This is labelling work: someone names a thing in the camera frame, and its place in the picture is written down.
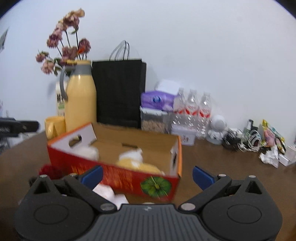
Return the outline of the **white cloth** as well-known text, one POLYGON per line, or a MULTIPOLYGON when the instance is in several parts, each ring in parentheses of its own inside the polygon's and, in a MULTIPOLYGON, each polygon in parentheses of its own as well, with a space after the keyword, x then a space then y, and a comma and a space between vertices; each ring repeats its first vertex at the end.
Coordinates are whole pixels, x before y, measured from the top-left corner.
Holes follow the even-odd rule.
POLYGON ((120 209, 123 204, 129 204, 124 194, 115 194, 108 185, 98 184, 92 191, 116 205, 117 209, 120 209))

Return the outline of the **red fabric flower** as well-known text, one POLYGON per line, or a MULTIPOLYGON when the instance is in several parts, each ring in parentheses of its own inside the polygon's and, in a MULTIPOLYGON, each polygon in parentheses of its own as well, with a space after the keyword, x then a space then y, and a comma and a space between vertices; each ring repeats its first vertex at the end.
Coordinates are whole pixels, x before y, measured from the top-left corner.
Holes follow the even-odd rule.
POLYGON ((61 171, 50 164, 44 165, 39 170, 39 175, 47 175, 51 180, 58 180, 62 177, 61 171))

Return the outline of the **yellow white plush toy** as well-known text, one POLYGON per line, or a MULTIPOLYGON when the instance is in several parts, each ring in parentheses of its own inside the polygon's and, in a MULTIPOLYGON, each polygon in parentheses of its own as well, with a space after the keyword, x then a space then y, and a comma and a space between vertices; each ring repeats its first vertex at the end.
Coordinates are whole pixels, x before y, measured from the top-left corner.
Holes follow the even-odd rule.
MULTIPOLYGON (((99 151, 93 146, 79 147, 73 151, 74 156, 78 156, 90 161, 99 161, 99 151)), ((124 152, 118 156, 116 166, 127 170, 165 175, 158 167, 152 164, 144 163, 142 149, 136 149, 124 152)))

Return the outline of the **yellow ceramic mug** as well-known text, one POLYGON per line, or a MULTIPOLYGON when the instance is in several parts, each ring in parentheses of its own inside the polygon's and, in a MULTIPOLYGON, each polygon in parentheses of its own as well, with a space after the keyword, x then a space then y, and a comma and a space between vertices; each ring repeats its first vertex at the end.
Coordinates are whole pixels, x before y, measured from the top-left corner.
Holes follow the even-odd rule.
POLYGON ((51 140, 65 133, 65 118, 63 116, 51 116, 49 118, 46 118, 45 132, 48 140, 51 140))

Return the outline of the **white milk carton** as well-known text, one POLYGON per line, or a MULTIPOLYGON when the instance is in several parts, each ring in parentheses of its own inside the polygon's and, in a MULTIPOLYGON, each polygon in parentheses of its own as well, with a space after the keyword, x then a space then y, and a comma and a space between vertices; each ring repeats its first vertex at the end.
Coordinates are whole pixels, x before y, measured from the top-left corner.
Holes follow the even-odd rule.
POLYGON ((56 92, 57 115, 65 116, 65 101, 61 94, 60 83, 58 82, 56 83, 56 86, 55 86, 55 92, 56 92))

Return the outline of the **white decorated tin box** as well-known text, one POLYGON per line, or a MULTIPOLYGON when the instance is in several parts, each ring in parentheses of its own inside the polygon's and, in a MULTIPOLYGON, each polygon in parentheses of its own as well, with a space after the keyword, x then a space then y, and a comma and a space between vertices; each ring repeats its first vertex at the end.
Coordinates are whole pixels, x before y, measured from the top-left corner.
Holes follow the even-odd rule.
POLYGON ((195 144, 196 130, 186 125, 171 125, 171 134, 181 138, 182 145, 193 146, 195 144))

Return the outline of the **red cardboard pumpkin box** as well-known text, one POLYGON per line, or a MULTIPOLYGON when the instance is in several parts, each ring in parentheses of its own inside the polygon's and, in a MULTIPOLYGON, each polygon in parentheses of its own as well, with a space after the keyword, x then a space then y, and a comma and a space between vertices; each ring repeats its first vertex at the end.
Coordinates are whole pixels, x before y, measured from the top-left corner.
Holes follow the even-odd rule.
POLYGON ((88 123, 48 141, 51 165, 61 174, 103 168, 102 183, 160 201, 171 201, 182 176, 179 136, 88 123))

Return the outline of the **white robot figurine speaker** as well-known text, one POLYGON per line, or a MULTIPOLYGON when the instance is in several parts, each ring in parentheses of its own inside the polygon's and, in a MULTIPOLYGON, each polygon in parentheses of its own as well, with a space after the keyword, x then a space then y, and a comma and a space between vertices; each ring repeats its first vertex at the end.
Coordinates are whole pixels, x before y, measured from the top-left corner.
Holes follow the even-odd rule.
POLYGON ((206 140, 215 145, 221 145, 227 132, 227 122, 221 115, 211 117, 206 131, 206 140))

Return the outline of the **water bottle right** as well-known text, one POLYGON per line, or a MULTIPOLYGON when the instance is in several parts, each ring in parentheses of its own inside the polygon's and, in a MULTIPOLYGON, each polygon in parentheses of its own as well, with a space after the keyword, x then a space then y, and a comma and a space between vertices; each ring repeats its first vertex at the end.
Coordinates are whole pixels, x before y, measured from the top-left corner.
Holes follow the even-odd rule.
POLYGON ((208 125, 212 112, 212 101, 210 93, 204 92, 201 97, 198 109, 197 118, 197 138, 203 139, 206 137, 206 127, 208 125))

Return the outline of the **water bottle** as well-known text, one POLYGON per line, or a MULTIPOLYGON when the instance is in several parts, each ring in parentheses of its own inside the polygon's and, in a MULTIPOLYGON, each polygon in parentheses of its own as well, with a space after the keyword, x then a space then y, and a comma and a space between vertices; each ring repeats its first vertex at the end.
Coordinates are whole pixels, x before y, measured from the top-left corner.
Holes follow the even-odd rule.
POLYGON ((176 125, 186 126, 187 121, 185 117, 185 96, 184 89, 179 88, 177 95, 174 98, 173 112, 174 120, 173 123, 176 125))
POLYGON ((204 92, 201 97, 198 109, 197 118, 197 138, 203 139, 206 137, 206 127, 208 125, 212 112, 212 101, 210 93, 204 92))
POLYGON ((199 102, 197 99, 197 91, 190 90, 188 94, 188 98, 185 103, 185 113, 188 117, 188 125, 194 130, 198 130, 198 110, 199 110, 199 102))

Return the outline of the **yellow thermos jug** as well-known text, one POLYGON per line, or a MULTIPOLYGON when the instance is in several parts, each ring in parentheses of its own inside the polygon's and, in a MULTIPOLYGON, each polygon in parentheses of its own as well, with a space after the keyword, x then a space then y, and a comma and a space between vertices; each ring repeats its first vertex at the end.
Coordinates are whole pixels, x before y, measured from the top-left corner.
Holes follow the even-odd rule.
POLYGON ((67 132, 97 122, 97 92, 90 60, 67 60, 60 74, 60 90, 67 132))

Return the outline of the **water bottle middle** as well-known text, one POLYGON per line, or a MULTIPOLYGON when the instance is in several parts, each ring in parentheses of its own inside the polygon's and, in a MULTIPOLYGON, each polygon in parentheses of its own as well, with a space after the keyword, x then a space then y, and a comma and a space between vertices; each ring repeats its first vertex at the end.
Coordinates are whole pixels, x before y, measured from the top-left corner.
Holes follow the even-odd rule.
POLYGON ((197 91, 190 90, 188 94, 188 98, 185 103, 185 113, 188 117, 188 125, 194 130, 198 130, 198 110, 199 110, 199 102, 197 99, 197 91))

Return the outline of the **water bottle left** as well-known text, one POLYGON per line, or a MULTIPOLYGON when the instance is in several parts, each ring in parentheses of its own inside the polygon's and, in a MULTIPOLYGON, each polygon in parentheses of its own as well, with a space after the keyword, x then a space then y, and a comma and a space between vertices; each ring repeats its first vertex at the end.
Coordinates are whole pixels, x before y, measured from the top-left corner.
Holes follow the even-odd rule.
POLYGON ((185 117, 185 96, 184 89, 179 88, 177 95, 174 98, 173 112, 174 120, 173 123, 176 125, 186 126, 187 121, 185 117))

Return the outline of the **crumpled white paper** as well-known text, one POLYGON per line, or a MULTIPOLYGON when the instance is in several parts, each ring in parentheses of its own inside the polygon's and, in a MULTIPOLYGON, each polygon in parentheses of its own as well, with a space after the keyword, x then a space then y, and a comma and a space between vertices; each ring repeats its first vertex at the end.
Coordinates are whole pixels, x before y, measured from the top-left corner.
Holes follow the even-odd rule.
POLYGON ((261 153, 259 155, 259 159, 264 163, 264 164, 269 164, 274 166, 275 168, 278 168, 279 165, 279 159, 278 159, 278 147, 274 145, 271 147, 269 151, 266 151, 265 154, 261 153))

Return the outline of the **clear container with seeds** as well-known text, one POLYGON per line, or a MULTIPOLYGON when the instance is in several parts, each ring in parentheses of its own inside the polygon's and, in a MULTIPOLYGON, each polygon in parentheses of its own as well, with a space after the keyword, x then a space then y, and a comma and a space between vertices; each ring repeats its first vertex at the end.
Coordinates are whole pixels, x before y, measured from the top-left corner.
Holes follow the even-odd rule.
POLYGON ((168 133, 170 113, 152 108, 140 107, 142 131, 168 133))

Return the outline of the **colourful snack packet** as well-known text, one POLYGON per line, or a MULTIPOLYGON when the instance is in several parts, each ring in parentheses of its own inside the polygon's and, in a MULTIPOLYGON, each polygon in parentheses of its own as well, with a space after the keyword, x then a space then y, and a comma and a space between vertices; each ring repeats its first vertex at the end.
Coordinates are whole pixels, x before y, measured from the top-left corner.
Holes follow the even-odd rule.
POLYGON ((286 153, 286 144, 284 137, 266 120, 262 120, 263 127, 263 143, 265 147, 271 148, 277 146, 278 151, 281 154, 286 153))

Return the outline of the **white power adapter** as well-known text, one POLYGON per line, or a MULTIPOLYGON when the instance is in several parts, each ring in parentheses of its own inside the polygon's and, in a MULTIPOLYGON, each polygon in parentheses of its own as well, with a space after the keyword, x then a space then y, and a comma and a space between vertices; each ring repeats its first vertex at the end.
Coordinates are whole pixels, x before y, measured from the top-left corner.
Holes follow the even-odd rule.
POLYGON ((279 155, 279 162, 285 167, 295 164, 296 162, 295 159, 296 159, 295 145, 288 146, 285 154, 279 155))

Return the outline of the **purple tissue pack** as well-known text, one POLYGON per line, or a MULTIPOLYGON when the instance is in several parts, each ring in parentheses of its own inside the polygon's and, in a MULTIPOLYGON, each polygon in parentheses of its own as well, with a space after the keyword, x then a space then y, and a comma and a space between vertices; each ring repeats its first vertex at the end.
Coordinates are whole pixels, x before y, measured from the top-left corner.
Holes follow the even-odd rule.
POLYGON ((163 79, 155 85, 154 90, 141 94, 141 107, 171 112, 180 88, 180 83, 163 79))

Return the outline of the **dried pink flower bouquet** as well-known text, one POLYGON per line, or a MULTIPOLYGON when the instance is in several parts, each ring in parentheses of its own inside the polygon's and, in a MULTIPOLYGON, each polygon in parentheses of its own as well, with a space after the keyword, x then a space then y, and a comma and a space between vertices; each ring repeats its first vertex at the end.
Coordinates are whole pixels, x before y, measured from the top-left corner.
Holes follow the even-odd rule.
POLYGON ((53 57, 47 51, 39 51, 36 62, 41 64, 41 71, 46 74, 58 75, 67 65, 75 65, 80 60, 87 60, 91 50, 88 39, 78 38, 80 19, 85 17, 85 11, 80 8, 68 12, 55 25, 53 32, 46 40, 49 49, 58 51, 53 57))

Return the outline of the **black paper shopping bag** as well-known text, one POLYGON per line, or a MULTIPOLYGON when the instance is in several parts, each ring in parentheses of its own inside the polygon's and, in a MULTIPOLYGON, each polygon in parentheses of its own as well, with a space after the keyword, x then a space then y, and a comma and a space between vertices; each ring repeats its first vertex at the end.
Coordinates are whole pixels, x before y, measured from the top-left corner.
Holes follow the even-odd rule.
POLYGON ((141 128, 140 97, 145 91, 147 64, 130 59, 130 44, 122 41, 108 60, 92 62, 97 91, 97 122, 141 128))

